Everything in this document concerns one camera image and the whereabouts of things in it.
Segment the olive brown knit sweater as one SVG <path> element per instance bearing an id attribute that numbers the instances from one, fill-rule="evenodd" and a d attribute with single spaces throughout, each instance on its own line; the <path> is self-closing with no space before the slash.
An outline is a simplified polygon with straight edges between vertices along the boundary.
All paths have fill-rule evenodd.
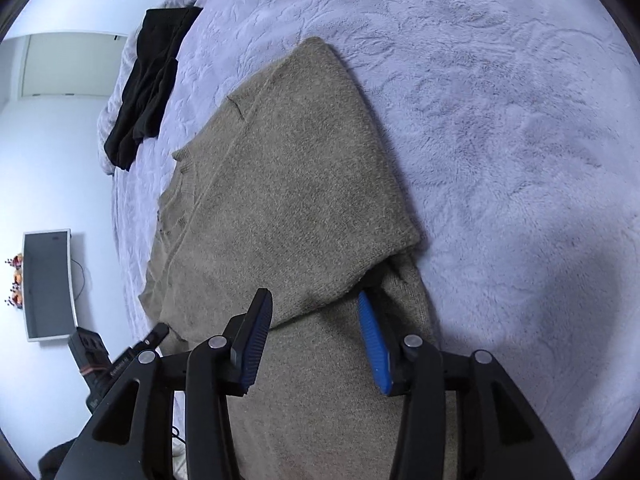
<path id="1" fill-rule="evenodd" d="M 219 333 L 258 289 L 271 330 L 257 382 L 229 402 L 247 479 L 384 479 L 402 403 L 375 387 L 356 286 L 432 338 L 413 258 L 420 234 L 369 109 L 318 38 L 229 94 L 184 148 L 160 196 L 140 301 L 167 352 Z"/>

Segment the orange flower decoration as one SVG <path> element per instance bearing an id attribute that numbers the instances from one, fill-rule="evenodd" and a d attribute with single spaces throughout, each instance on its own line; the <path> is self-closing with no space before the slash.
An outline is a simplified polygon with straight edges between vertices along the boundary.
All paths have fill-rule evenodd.
<path id="1" fill-rule="evenodd" d="M 23 262 L 24 257 L 22 254 L 17 254 L 13 258 L 6 259 L 6 264 L 8 264 L 13 270 L 13 281 L 10 288 L 9 298 L 6 302 L 17 309 L 24 308 Z"/>

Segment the black garment on bed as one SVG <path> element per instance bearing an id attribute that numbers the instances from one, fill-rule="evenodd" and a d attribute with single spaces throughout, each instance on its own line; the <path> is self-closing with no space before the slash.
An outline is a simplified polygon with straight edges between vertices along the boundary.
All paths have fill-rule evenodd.
<path id="1" fill-rule="evenodd" d="M 137 58 L 122 90 L 122 105 L 104 142 L 113 166 L 128 170 L 140 144 L 160 134 L 178 72 L 177 55 L 200 13 L 197 6 L 146 12 L 136 44 Z"/>

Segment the lavender embossed bed blanket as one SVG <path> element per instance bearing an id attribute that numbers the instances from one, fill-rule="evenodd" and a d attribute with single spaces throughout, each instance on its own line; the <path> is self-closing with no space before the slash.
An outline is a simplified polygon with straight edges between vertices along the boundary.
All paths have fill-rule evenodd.
<path id="1" fill-rule="evenodd" d="M 157 201 L 245 77 L 318 36 L 381 122 L 453 352 L 486 348 L 578 479 L 639 408 L 639 64 L 599 0 L 160 0 L 198 6 L 160 135 L 104 162 L 129 322 Z"/>

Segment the wall mounted television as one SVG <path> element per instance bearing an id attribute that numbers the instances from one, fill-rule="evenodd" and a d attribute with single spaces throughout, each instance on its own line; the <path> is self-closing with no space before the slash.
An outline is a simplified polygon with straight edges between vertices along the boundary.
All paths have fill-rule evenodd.
<path id="1" fill-rule="evenodd" d="M 25 233 L 22 296 L 29 342 L 68 338 L 77 326 L 70 230 Z"/>

